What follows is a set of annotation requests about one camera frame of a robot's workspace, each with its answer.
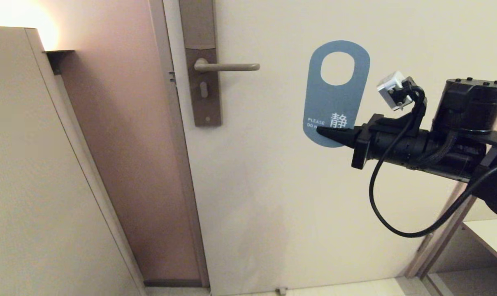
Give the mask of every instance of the black cable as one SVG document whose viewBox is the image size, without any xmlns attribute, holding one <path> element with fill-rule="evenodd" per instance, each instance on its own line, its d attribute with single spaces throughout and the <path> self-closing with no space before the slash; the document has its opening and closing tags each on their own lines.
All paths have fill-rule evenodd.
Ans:
<svg viewBox="0 0 497 296">
<path fill-rule="evenodd" d="M 428 228 L 418 231 L 418 232 L 402 232 L 400 230 L 395 229 L 392 227 L 385 219 L 382 217 L 380 214 L 378 208 L 376 207 L 376 203 L 374 200 L 374 186 L 375 186 L 375 180 L 376 176 L 378 175 L 380 171 L 380 167 L 382 166 L 382 163 L 384 163 L 384 160 L 388 156 L 388 154 L 391 152 L 393 147 L 399 142 L 399 140 L 404 137 L 405 133 L 408 131 L 408 129 L 412 126 L 415 116 L 418 111 L 418 108 L 420 108 L 420 103 L 423 102 L 425 98 L 425 94 L 422 90 L 422 88 L 419 88 L 418 86 L 412 86 L 410 90 L 416 91 L 418 93 L 418 97 L 420 99 L 419 102 L 416 102 L 416 106 L 414 109 L 411 111 L 410 117 L 408 119 L 408 122 L 404 126 L 404 128 L 401 130 L 401 132 L 397 135 L 397 137 L 391 142 L 391 144 L 388 146 L 386 151 L 384 151 L 384 154 L 382 154 L 382 157 L 380 157 L 378 163 L 375 166 L 375 169 L 373 170 L 373 174 L 371 175 L 371 180 L 369 182 L 369 202 L 371 203 L 371 207 L 373 208 L 373 212 L 375 213 L 376 217 L 380 220 L 380 222 L 387 227 L 391 232 L 394 234 L 397 234 L 399 236 L 404 236 L 405 238 L 418 238 L 420 236 L 426 236 L 430 234 L 431 232 L 435 231 L 438 229 L 440 226 L 442 226 L 451 216 L 452 214 L 461 206 L 461 204 L 471 195 L 471 193 L 479 186 L 481 182 L 486 180 L 489 176 L 497 172 L 497 166 L 493 167 L 489 171 L 485 172 L 482 174 L 479 178 L 477 178 L 473 183 L 468 185 L 468 187 L 457 197 L 457 199 L 453 202 L 453 204 L 442 214 L 437 221 L 435 221 L 431 226 Z"/>
</svg>

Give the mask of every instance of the door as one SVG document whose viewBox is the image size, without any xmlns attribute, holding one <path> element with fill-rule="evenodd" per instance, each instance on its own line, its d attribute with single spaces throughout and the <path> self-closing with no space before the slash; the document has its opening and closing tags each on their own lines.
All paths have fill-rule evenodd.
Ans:
<svg viewBox="0 0 497 296">
<path fill-rule="evenodd" d="M 0 28 L 0 295 L 140 295 L 57 115 L 35 36 Z"/>
<path fill-rule="evenodd" d="M 367 193 L 373 161 L 352 169 L 350 148 L 320 146 L 303 132 L 309 60 L 332 41 L 360 45 L 371 63 L 356 125 L 408 112 L 392 113 L 376 91 L 400 70 L 426 91 L 429 129 L 446 79 L 497 79 L 497 2 L 216 0 L 218 62 L 261 66 L 220 73 L 217 127 L 194 124 L 179 4 L 164 3 L 213 293 L 400 275 L 422 239 L 398 237 L 376 219 Z M 328 55 L 314 75 L 342 84 L 352 62 Z M 436 219 L 454 185 L 386 164 L 375 193 L 392 225 L 416 231 Z"/>
</svg>

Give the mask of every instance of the floor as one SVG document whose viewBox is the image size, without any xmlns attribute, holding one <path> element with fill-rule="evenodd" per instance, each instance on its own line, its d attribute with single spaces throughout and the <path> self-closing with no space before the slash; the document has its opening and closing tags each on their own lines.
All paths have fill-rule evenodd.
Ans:
<svg viewBox="0 0 497 296">
<path fill-rule="evenodd" d="M 149 296 L 209 296 L 200 288 L 147 288 Z M 244 294 L 242 296 L 277 296 L 274 292 Z M 430 296 L 419 279 L 404 277 L 386 280 L 341 284 L 320 288 L 296 289 L 287 296 Z"/>
</svg>

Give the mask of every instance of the white cabinet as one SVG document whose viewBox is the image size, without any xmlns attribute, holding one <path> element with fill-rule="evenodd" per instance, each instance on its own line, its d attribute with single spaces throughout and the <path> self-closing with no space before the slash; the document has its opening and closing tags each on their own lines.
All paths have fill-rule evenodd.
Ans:
<svg viewBox="0 0 497 296">
<path fill-rule="evenodd" d="M 0 295 L 140 295 L 42 52 L 35 29 L 0 28 Z"/>
</svg>

